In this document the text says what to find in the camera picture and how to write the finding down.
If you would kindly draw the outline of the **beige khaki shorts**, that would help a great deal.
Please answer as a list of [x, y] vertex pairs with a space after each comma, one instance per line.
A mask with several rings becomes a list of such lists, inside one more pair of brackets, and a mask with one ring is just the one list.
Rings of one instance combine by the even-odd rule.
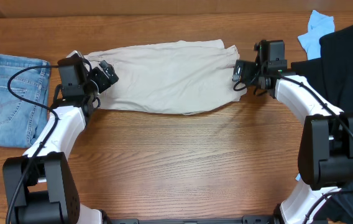
[[93, 67], [106, 61], [118, 81], [99, 95], [104, 110], [196, 114], [239, 101], [232, 74], [240, 57], [222, 40], [135, 45], [91, 52]]

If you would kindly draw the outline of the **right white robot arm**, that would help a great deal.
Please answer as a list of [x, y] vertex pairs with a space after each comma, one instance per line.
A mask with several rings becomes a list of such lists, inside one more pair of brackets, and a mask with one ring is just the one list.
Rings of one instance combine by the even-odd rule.
[[273, 215], [244, 216], [246, 223], [314, 223], [314, 215], [342, 187], [353, 181], [353, 115], [330, 104], [307, 79], [281, 61], [237, 60], [234, 90], [265, 90], [286, 105], [303, 124], [298, 170], [300, 179]]

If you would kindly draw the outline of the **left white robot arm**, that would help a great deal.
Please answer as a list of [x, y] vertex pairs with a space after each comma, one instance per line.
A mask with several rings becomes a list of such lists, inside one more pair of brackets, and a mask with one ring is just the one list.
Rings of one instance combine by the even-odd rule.
[[112, 65], [92, 67], [77, 55], [58, 61], [61, 84], [50, 118], [36, 142], [2, 167], [7, 197], [6, 223], [110, 223], [105, 211], [80, 203], [68, 165], [73, 145], [92, 114], [100, 107], [99, 94], [118, 81]]

